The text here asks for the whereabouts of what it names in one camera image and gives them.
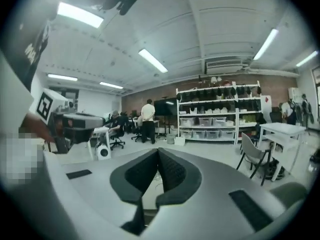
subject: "black rectangular slot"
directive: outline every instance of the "black rectangular slot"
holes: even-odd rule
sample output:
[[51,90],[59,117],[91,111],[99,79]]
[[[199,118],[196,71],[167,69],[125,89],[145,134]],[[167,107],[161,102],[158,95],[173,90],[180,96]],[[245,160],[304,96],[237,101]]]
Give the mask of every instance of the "black rectangular slot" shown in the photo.
[[66,176],[69,178],[69,180],[72,180],[72,179],[83,177],[89,174],[92,174],[90,170],[79,170],[79,171],[66,173]]
[[243,190],[231,192],[229,196],[255,231],[263,229],[273,221]]

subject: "trash can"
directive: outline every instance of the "trash can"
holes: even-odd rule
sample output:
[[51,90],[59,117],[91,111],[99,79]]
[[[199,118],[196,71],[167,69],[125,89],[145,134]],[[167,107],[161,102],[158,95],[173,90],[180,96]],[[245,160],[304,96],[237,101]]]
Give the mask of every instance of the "trash can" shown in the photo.
[[167,134],[166,135],[166,143],[168,144],[175,144],[175,135],[174,134]]

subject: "fluorescent light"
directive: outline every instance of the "fluorescent light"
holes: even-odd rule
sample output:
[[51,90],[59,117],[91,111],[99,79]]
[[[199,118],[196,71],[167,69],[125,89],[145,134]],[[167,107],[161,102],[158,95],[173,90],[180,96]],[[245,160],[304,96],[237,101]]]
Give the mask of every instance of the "fluorescent light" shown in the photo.
[[272,29],[269,36],[267,37],[267,39],[264,41],[264,44],[262,45],[262,47],[260,48],[260,50],[258,51],[258,53],[254,56],[253,60],[259,60],[260,57],[264,54],[264,52],[268,49],[268,47],[270,46],[270,44],[272,43],[272,41],[275,39],[276,35],[278,34],[278,30],[276,29]]
[[296,66],[300,67],[303,64],[305,64],[306,62],[310,61],[313,57],[317,56],[318,51],[314,51],[313,53],[311,53],[308,57],[306,57],[305,59],[301,60]]
[[146,49],[142,49],[141,51],[139,51],[139,55],[146,59],[148,62],[150,62],[152,65],[154,65],[162,73],[168,72],[168,70]]
[[78,80],[78,78],[76,77],[70,77],[70,76],[64,76],[64,75],[58,75],[58,74],[48,74],[48,78],[58,78],[58,79],[70,80],[70,81]]
[[59,3],[58,14],[86,23],[95,28],[99,28],[100,24],[104,21],[103,18],[91,12],[64,2]]
[[109,86],[109,87],[113,87],[113,88],[117,88],[117,89],[123,89],[123,87],[121,87],[121,86],[114,85],[114,84],[111,84],[111,83],[106,83],[106,82],[101,82],[100,85]]

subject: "television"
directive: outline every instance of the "television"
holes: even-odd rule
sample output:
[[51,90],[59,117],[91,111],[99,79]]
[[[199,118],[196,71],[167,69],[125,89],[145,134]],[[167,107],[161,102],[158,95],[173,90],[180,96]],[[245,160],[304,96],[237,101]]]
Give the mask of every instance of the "television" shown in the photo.
[[177,99],[176,98],[166,98],[161,100],[156,100],[154,102],[155,116],[176,116],[177,111]]

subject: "white floor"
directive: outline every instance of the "white floor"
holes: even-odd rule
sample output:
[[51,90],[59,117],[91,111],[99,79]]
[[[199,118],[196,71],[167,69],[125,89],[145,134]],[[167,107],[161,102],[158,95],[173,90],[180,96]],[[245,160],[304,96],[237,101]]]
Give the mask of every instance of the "white floor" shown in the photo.
[[[141,141],[138,140],[137,142],[135,142],[134,140],[131,140],[132,136],[134,135],[126,134],[121,138],[122,141],[125,141],[124,149],[121,149],[121,147],[119,146],[114,148],[111,153],[111,156],[113,158],[128,155],[130,153],[134,153],[144,149],[159,147],[187,152],[199,157],[227,164],[233,168],[237,167],[241,158],[240,144],[233,145],[229,142],[216,143],[203,141],[186,141],[185,146],[177,146],[167,144],[167,142],[163,139],[157,139],[156,143],[152,145],[150,141],[141,143]],[[310,189],[317,174],[315,172],[308,171],[309,158],[319,146],[319,135],[317,135],[316,133],[311,133],[311,135],[308,135],[306,133],[304,136],[304,142],[301,145],[299,152],[299,154],[301,154],[301,156],[303,157],[302,159],[297,160],[297,163],[294,166],[294,170],[292,170],[292,175],[286,172],[283,179],[276,180],[275,182],[266,180],[263,187],[269,190],[276,188],[284,183],[299,182],[306,186],[307,189]],[[83,163],[92,160],[89,155],[86,143],[74,145],[68,154],[58,154],[57,157],[61,164]],[[247,175],[248,177],[252,173],[252,170],[250,170],[250,165],[246,161],[242,162],[239,171]],[[252,179],[253,181],[257,182],[257,184],[261,183],[261,179],[259,178],[259,176],[260,175],[256,174]]]

